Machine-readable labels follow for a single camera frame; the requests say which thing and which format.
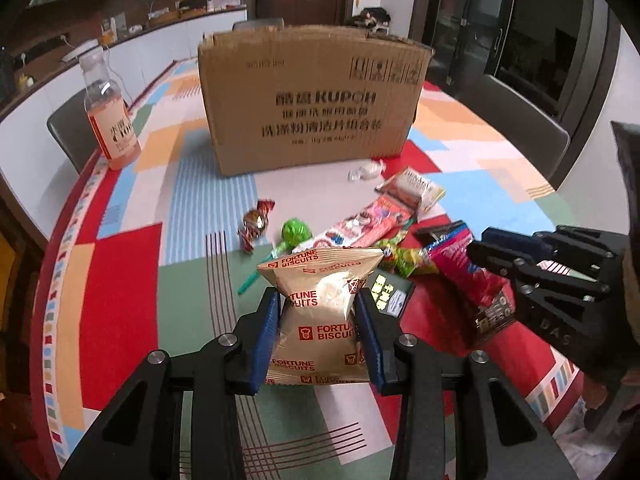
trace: metal screw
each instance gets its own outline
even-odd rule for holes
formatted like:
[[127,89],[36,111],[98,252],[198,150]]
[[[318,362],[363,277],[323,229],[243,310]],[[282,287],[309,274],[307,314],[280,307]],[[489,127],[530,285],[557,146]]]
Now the metal screw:
[[235,334],[231,334],[231,333],[223,334],[218,338],[218,343],[220,343],[222,346],[233,346],[237,342],[238,342],[238,338],[236,337]]
[[481,365],[489,360],[489,356],[482,350],[474,350],[473,352],[471,352],[471,358],[476,363],[480,363]]
[[164,352],[162,350],[154,350],[146,357],[146,360],[153,365],[159,365],[164,361]]
[[398,338],[398,342],[402,345],[402,346],[416,346],[418,344],[418,338],[413,335],[413,334],[402,334],[399,338]]

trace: dark gray chair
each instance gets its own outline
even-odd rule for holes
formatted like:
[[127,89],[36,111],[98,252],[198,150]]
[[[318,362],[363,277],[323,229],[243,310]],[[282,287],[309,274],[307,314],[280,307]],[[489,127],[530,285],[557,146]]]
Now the dark gray chair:
[[51,135],[78,173],[98,147],[98,141],[84,111],[84,92],[82,89],[73,95],[47,120],[47,128]]
[[503,134],[547,180],[554,174],[569,134],[535,104],[488,74],[458,100]]
[[231,30],[255,30],[261,27],[284,27],[284,20],[282,18],[245,20],[244,22],[235,22]]

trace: white cabinet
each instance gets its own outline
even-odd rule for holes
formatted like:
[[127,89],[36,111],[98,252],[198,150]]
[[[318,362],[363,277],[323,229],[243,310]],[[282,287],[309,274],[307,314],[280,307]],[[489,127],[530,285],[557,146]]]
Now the white cabinet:
[[202,35],[214,32],[226,32],[231,30],[235,22],[246,21],[246,10],[233,10],[203,16],[197,20],[190,20],[186,23],[189,35],[189,50],[193,57],[198,55],[198,45],[202,42]]
[[160,75],[172,61],[191,57],[187,38],[187,23],[176,23],[141,36],[136,44],[145,85]]
[[135,101],[146,86],[141,69],[142,60],[136,46],[140,39],[125,41],[104,53],[111,78],[118,83],[125,101],[129,104]]
[[[53,92],[56,79],[47,87],[50,85]],[[78,180],[76,170],[47,129],[51,113],[43,88],[25,99],[0,123],[2,176],[47,238]]]
[[81,90],[84,90],[84,77],[79,64],[63,72],[44,87],[51,110],[54,112]]

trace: colorful tablecloth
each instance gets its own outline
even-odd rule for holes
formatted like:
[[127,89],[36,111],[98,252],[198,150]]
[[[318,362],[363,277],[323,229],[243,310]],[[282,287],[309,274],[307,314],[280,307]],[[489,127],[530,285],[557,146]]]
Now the colorful tablecloth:
[[[31,379],[52,475],[149,351],[195,351],[255,310],[266,282],[243,296],[235,291],[279,241],[286,219],[299,216],[320,232],[372,202],[382,180],[348,182],[358,161],[220,177],[196,60],[171,66],[132,116],[142,154],[117,172],[94,155],[41,273]],[[423,90],[401,156],[386,163],[387,176],[409,165],[446,188],[425,225],[464,219],[475,235],[488,226],[531,234],[574,220],[510,143],[437,89]],[[258,198],[272,198],[276,207],[249,257],[238,250],[236,229]],[[411,235],[407,244],[417,246]],[[416,283],[402,328],[440,350],[467,352],[450,285],[434,276]],[[578,396],[578,370],[517,323],[484,349],[553,429]],[[446,469],[453,478],[448,397],[446,405]],[[238,397],[248,476],[386,480],[399,410],[399,398],[382,399],[366,383],[265,385],[254,398]],[[180,446],[188,477],[188,396]]]

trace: cardboard box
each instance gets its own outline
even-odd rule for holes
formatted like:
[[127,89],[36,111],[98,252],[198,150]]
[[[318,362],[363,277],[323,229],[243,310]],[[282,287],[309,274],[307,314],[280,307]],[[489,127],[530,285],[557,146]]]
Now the cardboard box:
[[220,173],[397,155],[432,54],[346,27],[207,38],[198,63]]

